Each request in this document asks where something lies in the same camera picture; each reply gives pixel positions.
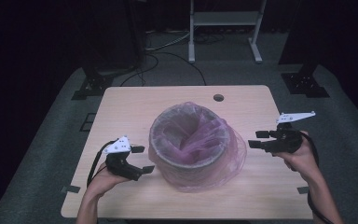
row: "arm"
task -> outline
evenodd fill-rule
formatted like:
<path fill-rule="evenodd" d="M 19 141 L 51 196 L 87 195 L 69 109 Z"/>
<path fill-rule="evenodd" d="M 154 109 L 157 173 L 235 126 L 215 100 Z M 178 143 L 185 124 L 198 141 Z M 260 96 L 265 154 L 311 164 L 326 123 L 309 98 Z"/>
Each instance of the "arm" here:
<path fill-rule="evenodd" d="M 125 181 L 129 181 L 129 179 L 110 174 L 103 163 L 83 195 L 77 213 L 76 224 L 97 223 L 97 207 L 99 199 L 116 184 Z"/>
<path fill-rule="evenodd" d="M 327 183 L 316 164 L 310 148 L 310 143 L 307 139 L 303 137 L 301 147 L 293 154 L 279 152 L 274 153 L 273 155 L 283 158 L 287 167 L 298 171 L 301 174 L 301 177 L 307 181 L 310 188 L 310 197 L 319 212 L 335 224 L 343 223 Z M 313 219 L 315 223 L 324 223 L 314 214 Z"/>

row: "gray carpet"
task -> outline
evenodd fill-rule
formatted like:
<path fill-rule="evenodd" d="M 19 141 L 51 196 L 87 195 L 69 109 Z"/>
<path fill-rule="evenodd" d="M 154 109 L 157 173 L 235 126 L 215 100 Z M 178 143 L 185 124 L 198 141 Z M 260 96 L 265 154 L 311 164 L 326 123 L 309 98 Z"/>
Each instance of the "gray carpet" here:
<path fill-rule="evenodd" d="M 248 35 L 217 35 L 224 39 L 213 44 L 196 45 L 197 68 L 207 85 L 267 85 L 280 112 L 309 112 L 317 116 L 294 123 L 309 131 L 319 150 L 321 170 L 347 223 L 358 223 L 358 110 L 340 88 L 337 79 L 319 66 L 314 73 L 330 98 L 307 98 L 291 95 L 281 73 L 296 72 L 298 65 L 278 65 L 286 34 L 260 34 L 257 45 L 263 57 L 256 64 L 247 44 Z M 175 39 L 175 35 L 152 34 L 149 47 Z M 178 44 L 158 52 L 174 53 L 187 58 L 187 45 Z M 158 59 L 154 69 L 134 76 L 123 86 L 203 85 L 198 70 L 171 54 L 153 54 Z M 156 59 L 145 56 L 142 70 L 153 67 Z M 120 86 L 131 75 L 115 78 Z M 101 96 L 71 100 L 80 89 L 85 75 L 77 69 L 67 80 L 49 110 L 21 166 L 0 202 L 1 223 L 75 223 L 61 216 L 65 194 L 62 187 L 71 183 L 88 133 L 79 129 L 88 113 L 97 112 Z M 309 220 L 249 220 L 251 223 L 311 223 Z M 124 220 L 100 219 L 100 223 L 130 223 Z M 213 223 L 246 223 L 217 221 Z"/>

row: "translucent pink bag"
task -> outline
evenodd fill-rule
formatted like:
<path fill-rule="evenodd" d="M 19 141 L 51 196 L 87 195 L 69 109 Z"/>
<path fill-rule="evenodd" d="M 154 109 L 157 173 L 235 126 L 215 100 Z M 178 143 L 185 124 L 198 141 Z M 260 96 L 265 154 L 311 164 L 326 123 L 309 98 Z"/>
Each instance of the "translucent pink bag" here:
<path fill-rule="evenodd" d="M 191 102 L 162 112 L 150 129 L 149 143 L 149 159 L 183 192 L 224 185 L 246 158 L 240 135 L 214 112 Z"/>

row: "hand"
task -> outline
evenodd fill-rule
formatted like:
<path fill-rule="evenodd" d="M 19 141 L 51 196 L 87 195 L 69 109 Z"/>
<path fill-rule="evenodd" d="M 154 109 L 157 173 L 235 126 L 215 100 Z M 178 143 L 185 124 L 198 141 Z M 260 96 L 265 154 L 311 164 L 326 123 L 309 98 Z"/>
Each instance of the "hand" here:
<path fill-rule="evenodd" d="M 310 143 L 305 137 L 302 137 L 302 140 L 301 147 L 295 153 L 278 152 L 272 155 L 283 158 L 288 168 L 298 171 L 302 178 L 309 182 L 316 175 L 319 175 L 320 171 L 313 157 Z"/>
<path fill-rule="evenodd" d="M 86 190 L 86 194 L 91 197 L 101 198 L 108 190 L 112 189 L 116 184 L 130 181 L 126 177 L 112 175 L 106 168 L 106 164 L 101 164 L 98 173 L 92 179 Z"/>

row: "person's left hand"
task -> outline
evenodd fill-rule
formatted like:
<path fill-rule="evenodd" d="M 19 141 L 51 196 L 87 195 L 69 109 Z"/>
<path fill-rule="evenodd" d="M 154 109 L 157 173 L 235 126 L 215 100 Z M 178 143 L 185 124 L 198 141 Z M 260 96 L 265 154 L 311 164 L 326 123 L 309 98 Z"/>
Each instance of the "person's left hand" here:
<path fill-rule="evenodd" d="M 94 176 L 91 183 L 86 190 L 86 193 L 90 196 L 96 196 L 101 198 L 108 190 L 112 189 L 116 184 L 130 181 L 128 178 L 112 175 L 106 168 L 106 164 L 101 164 L 98 169 L 98 174 Z"/>

